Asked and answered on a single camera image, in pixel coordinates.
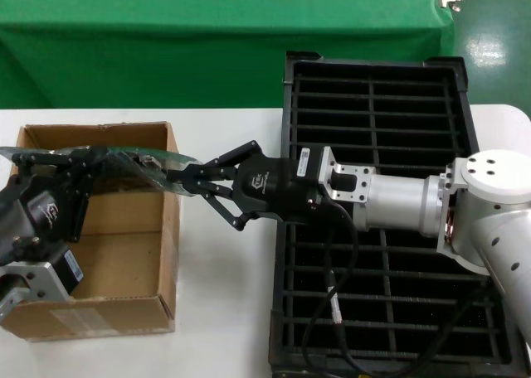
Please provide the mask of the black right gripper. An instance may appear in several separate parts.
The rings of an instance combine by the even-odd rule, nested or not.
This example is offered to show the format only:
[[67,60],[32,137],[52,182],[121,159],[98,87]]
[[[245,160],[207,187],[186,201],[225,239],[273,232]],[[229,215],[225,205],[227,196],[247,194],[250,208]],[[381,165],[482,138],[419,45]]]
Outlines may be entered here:
[[[267,157],[252,140],[204,164],[168,170],[167,179],[181,182],[188,193],[201,196],[238,231],[258,218],[350,229],[352,217],[333,201],[319,179],[323,161],[321,154],[302,154],[297,160]],[[211,183],[225,179],[234,179],[232,189]],[[241,214],[234,216],[218,197],[235,203]]]

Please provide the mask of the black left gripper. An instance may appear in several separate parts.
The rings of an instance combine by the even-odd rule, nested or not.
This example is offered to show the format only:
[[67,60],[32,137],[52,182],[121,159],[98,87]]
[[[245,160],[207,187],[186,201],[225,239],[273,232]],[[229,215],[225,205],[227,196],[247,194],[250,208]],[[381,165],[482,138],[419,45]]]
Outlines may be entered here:
[[43,175],[54,167],[66,198],[50,177],[12,175],[1,190],[1,265],[40,262],[51,257],[61,239],[77,243],[105,146],[57,150],[10,148],[10,161],[23,175]]

